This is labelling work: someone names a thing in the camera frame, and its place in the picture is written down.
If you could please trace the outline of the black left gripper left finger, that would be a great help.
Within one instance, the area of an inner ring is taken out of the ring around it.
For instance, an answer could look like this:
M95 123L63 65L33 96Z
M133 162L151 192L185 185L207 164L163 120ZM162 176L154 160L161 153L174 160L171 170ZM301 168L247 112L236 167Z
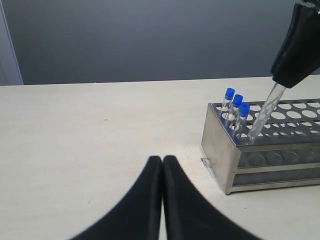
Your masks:
M74 240L157 240L159 238L163 164L150 156L125 196Z

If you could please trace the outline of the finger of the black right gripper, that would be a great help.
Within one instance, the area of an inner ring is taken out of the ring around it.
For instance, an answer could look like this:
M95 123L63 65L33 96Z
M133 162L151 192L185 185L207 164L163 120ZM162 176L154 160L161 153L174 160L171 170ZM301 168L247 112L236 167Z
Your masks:
M291 22L272 64L272 79L293 88L320 68L320 2L294 4Z

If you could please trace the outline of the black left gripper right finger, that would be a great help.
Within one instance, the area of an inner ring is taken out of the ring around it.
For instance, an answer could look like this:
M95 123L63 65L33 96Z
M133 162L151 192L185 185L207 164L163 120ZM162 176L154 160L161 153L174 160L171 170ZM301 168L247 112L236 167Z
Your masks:
M212 206L177 158L163 159L163 203L168 240L251 240L253 235Z

